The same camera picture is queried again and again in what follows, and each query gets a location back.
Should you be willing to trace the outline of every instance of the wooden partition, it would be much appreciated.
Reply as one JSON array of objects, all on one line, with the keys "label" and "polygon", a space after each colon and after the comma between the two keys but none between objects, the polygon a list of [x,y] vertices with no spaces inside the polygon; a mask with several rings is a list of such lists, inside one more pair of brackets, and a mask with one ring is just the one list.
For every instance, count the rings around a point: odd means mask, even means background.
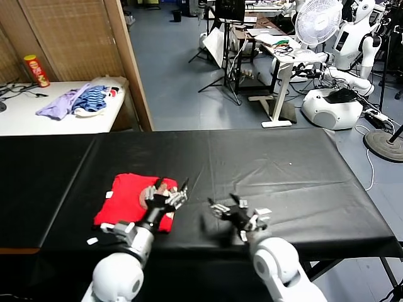
[{"label": "wooden partition", "polygon": [[[0,81],[24,79],[35,54],[51,81],[124,76],[143,130],[152,131],[120,0],[0,0]],[[113,129],[129,128],[125,107]]]}]

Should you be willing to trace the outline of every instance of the red t-shirt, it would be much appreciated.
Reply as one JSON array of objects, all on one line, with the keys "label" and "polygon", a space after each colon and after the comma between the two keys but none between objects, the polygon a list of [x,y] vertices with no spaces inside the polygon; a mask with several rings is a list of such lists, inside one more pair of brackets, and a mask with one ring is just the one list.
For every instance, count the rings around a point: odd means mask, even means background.
[{"label": "red t-shirt", "polygon": [[[94,224],[116,224],[119,221],[137,222],[143,218],[145,209],[140,204],[141,192],[153,186],[158,177],[141,176],[136,174],[119,174],[113,181],[111,198],[106,198],[101,211],[95,216]],[[164,178],[167,190],[178,187],[176,181]],[[173,223],[173,213],[164,215],[159,225],[159,231],[170,232]]]}]

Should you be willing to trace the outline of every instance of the black tablecloth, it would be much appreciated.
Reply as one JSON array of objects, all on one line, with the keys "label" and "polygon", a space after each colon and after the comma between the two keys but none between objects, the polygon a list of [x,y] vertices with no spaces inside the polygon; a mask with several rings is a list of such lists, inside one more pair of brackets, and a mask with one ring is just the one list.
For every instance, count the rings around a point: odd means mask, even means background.
[{"label": "black tablecloth", "polygon": [[0,137],[0,254],[42,246],[93,138]]},{"label": "black tablecloth", "polygon": [[229,193],[247,199],[251,208],[271,209],[273,235],[294,244],[303,260],[403,257],[394,234],[321,129],[98,135],[42,251],[105,249],[86,240],[99,237],[91,230],[93,217],[122,172],[178,182],[190,178],[189,201],[176,213],[172,232],[156,238],[155,259],[246,257],[240,240],[223,249],[200,231],[201,216],[210,233],[227,227],[210,214],[207,198],[226,203]]}]

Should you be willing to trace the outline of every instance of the pringles can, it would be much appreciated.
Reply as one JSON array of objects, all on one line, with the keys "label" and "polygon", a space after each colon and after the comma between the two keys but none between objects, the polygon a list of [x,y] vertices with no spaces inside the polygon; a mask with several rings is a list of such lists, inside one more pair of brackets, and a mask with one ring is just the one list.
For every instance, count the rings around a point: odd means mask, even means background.
[{"label": "pringles can", "polygon": [[37,58],[36,55],[26,55],[24,57],[24,60],[28,67],[31,69],[31,72],[35,79],[37,80],[37,83],[40,87],[47,87],[50,85],[49,79],[46,76],[46,72],[40,65],[40,62]]}]

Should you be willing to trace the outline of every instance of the floor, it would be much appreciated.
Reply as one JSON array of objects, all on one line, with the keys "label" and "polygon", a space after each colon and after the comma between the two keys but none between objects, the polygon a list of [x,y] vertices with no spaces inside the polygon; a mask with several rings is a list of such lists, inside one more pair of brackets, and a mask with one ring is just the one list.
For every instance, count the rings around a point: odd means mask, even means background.
[{"label": "floor", "polygon": [[[140,75],[156,130],[214,130],[214,129],[260,129],[267,121],[259,103],[249,103],[240,95],[242,106],[232,102],[225,89],[215,87],[203,93],[199,89],[220,77],[223,73],[215,64],[201,59],[188,60],[198,51],[199,34],[205,31],[206,22],[199,24],[197,18],[183,17],[173,23],[171,10],[174,6],[163,4],[160,11],[132,9],[136,22],[130,30]],[[271,59],[260,55],[253,67],[243,64],[243,69],[254,69],[267,74]],[[297,89],[305,85],[296,85]],[[377,103],[380,89],[370,100]],[[388,87],[383,112],[398,122],[403,122],[403,100],[394,99],[397,89]],[[301,106],[302,97],[290,100]],[[298,123],[292,127],[313,127],[297,112]],[[358,122],[371,128],[365,120]],[[362,135],[355,130],[337,131],[338,149],[364,187],[371,181],[371,167],[366,158]],[[403,165],[392,164],[370,155],[375,168],[375,183],[369,195],[399,240],[403,240],[403,203],[401,187]],[[389,259],[398,279],[403,278],[403,264],[399,259]],[[392,289],[387,275],[376,258],[344,260],[315,282],[329,302],[379,301]]]}]

